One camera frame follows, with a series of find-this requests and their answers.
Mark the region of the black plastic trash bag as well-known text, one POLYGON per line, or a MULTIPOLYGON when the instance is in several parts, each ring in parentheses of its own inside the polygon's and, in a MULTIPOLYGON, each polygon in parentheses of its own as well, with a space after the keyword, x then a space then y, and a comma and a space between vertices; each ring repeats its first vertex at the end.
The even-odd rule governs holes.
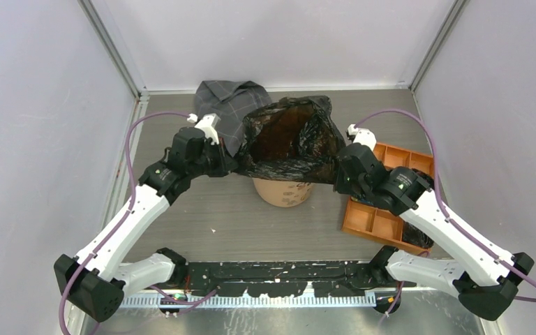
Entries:
POLYGON ((242 120, 236 173, 256 179, 333 184, 345 139, 324 95, 282 98, 242 120))

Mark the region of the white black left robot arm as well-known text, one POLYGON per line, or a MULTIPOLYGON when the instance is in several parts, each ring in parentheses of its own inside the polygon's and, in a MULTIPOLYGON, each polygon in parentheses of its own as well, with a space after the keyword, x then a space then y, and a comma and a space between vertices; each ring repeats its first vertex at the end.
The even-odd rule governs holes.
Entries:
POLYGON ((150 285, 180 288, 184 259, 168 248, 123 266, 122 261, 147 228, 200 176, 224 177, 236 168, 212 126, 181 128, 159 161, 138 179, 129 201, 109 224, 74 256, 62 254, 54 272, 62 301, 96 322, 109 319, 124 297, 150 285))

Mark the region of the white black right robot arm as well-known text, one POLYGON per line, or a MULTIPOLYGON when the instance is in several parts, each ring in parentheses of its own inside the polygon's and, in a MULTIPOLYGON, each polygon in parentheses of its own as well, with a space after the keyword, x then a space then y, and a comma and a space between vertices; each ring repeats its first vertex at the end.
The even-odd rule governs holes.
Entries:
POLYGON ((336 192, 401 218, 453 258, 433 260, 383 246, 370 262, 374 283, 385 287, 396 280, 428 286, 456 297, 485 320, 497 320, 505 312, 534 265, 529 255, 510 253, 482 237, 437 200, 434 180, 418 169, 388 169, 371 148, 358 143, 340 150, 336 160, 336 192))

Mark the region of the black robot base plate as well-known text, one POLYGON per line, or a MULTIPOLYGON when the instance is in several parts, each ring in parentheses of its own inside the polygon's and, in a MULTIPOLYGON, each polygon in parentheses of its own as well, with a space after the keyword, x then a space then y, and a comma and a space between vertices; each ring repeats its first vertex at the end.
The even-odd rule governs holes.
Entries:
POLYGON ((166 283, 197 296, 298 297, 312 289, 315 297, 356 297, 366 290, 396 288, 398 283, 368 262, 190 262, 166 283))

